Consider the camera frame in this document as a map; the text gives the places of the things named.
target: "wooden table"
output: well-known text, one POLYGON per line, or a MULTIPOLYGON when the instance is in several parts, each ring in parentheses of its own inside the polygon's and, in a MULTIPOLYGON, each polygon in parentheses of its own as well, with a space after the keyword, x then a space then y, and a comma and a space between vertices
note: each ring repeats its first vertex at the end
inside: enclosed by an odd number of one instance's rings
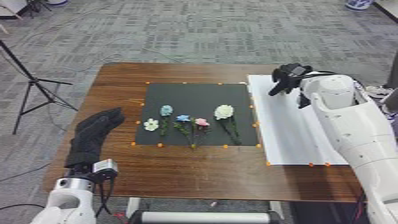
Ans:
POLYGON ((237 83, 246 82, 246 74, 269 74, 273 69, 275 65, 106 64, 46 172, 46 190, 65 171, 74 125, 95 112, 120 106, 126 121, 108 135, 101 154, 118 165, 113 196, 353 202, 360 187, 348 166, 266 166, 255 147, 202 146, 191 150, 131 146, 145 82, 237 83))

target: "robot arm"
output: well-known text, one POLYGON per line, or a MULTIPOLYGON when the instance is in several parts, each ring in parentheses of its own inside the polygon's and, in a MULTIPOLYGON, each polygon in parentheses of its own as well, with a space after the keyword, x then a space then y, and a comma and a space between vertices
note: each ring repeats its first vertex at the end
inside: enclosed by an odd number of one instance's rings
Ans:
POLYGON ((330 144, 349 164, 362 185, 369 221, 373 224, 396 224, 396 140, 376 104, 346 75, 310 72, 300 65, 289 67, 289 70, 278 69, 275 73, 273 81, 278 81, 278 84, 269 95, 300 88, 300 107, 309 104, 312 106, 330 144))
POLYGON ((99 161, 101 145, 111 129, 120 125, 124 115, 120 108, 94 114, 76 125, 74 139, 70 140, 70 151, 65 159, 67 174, 56 180, 49 192, 46 207, 37 214, 30 224, 95 224, 92 210, 94 185, 104 180, 113 183, 117 176, 117 165, 108 159, 99 161))

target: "white flower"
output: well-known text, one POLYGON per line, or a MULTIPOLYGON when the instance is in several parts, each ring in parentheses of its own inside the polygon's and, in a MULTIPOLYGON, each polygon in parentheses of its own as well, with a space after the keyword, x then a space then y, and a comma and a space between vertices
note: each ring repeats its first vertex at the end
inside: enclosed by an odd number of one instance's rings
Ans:
POLYGON ((232 117, 232 106, 230 105, 220 105, 214 109, 214 119, 227 119, 232 117))
POLYGON ((158 120, 147 119, 147 122, 143 123, 143 128, 147 131, 154 131, 158 129, 158 120))

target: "black mat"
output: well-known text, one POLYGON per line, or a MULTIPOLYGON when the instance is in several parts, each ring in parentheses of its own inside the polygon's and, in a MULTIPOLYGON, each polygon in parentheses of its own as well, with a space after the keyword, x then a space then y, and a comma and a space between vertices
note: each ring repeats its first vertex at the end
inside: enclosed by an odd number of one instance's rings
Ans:
POLYGON ((234 119, 241 138, 241 145, 257 144, 255 128, 252 128, 253 117, 250 109, 250 98, 246 86, 239 84, 150 84, 145 92, 145 106, 142 108, 140 126, 134 135, 138 145, 186 145, 186 138, 172 127, 177 115, 189 115, 207 119, 209 133, 200 145, 232 145, 230 138, 214 121, 214 108, 221 105, 234 108, 234 119), (170 105, 174 112, 170 115, 166 136, 159 137, 159 129, 145 131, 143 122, 149 118, 159 120, 159 108, 170 105))

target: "pink flower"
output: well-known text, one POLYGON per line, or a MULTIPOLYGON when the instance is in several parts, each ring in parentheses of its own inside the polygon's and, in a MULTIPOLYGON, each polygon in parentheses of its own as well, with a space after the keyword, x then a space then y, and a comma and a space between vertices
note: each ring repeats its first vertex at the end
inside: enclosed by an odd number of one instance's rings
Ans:
POLYGON ((204 126, 204 127, 209 126, 209 123, 207 123, 205 119, 202 119, 202 118, 197 118, 197 119, 195 119, 195 124, 197 124, 198 126, 204 126))

